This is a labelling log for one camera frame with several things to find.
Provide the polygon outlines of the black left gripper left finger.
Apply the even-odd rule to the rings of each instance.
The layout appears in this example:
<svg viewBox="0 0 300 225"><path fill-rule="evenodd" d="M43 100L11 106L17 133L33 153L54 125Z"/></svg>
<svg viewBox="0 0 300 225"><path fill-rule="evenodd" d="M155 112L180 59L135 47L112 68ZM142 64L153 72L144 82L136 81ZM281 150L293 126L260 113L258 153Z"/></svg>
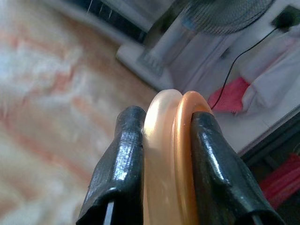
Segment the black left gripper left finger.
<svg viewBox="0 0 300 225"><path fill-rule="evenodd" d="M123 110L114 139L98 161L76 224L142 225L145 111Z"/></svg>

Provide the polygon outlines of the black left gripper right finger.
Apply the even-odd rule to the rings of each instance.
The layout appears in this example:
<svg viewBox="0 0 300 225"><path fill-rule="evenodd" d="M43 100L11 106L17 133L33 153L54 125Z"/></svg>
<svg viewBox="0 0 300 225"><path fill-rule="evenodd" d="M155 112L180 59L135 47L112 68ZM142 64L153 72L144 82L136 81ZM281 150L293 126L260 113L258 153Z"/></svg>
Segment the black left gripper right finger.
<svg viewBox="0 0 300 225"><path fill-rule="evenodd" d="M200 224L285 224L208 112L193 113L191 154Z"/></svg>

